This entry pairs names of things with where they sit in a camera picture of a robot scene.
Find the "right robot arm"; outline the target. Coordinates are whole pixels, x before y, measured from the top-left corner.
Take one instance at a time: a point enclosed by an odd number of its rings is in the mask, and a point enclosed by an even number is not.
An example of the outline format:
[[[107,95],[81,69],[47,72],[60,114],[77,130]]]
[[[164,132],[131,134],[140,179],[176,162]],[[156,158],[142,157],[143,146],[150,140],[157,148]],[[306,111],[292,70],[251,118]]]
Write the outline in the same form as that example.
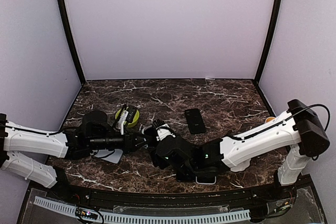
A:
[[[178,181],[213,185],[219,174],[242,172],[252,158],[290,146],[284,163],[275,172],[275,183],[268,187],[269,197],[278,200],[297,181],[308,161],[330,146],[314,107],[293,99],[288,109],[271,121],[237,135],[227,133],[203,145],[188,142],[165,122],[156,120],[151,126],[157,142],[154,154],[173,167]]]

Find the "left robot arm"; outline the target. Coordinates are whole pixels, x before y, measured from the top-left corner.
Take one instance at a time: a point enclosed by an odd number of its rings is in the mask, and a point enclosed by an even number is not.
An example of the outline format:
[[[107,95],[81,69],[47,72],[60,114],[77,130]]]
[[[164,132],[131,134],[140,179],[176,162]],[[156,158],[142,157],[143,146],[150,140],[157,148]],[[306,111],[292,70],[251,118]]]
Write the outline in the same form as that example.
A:
[[[91,111],[82,118],[79,127],[58,132],[38,131],[17,125],[1,114],[1,170],[35,181],[52,188],[63,201],[74,197],[74,189],[67,184],[65,172],[58,167],[44,165],[24,152],[46,154],[57,158],[79,160],[89,157],[93,151],[122,150],[134,152],[148,143],[150,136],[127,131],[124,123],[128,116],[118,117],[110,125],[102,111]]]

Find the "light blue phone case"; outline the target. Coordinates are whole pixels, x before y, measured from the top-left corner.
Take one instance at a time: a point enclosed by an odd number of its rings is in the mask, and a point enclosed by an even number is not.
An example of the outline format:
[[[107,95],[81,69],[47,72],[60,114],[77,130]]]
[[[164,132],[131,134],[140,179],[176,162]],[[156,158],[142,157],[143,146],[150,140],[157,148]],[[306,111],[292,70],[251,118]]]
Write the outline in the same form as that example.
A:
[[[144,135],[144,139],[148,143],[154,143],[157,141],[157,131],[155,128],[149,126],[142,130],[142,134]]]

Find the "silver white phone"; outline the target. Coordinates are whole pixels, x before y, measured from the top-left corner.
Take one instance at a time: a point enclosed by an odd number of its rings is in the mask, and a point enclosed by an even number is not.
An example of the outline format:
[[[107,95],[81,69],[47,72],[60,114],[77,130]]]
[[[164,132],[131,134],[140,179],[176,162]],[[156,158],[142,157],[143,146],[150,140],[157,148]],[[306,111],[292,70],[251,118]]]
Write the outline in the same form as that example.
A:
[[[123,155],[123,150],[115,149],[112,151],[98,150],[98,152],[94,154],[93,156],[96,158],[102,159],[104,161],[113,163],[113,164],[118,164],[120,163],[122,155]]]

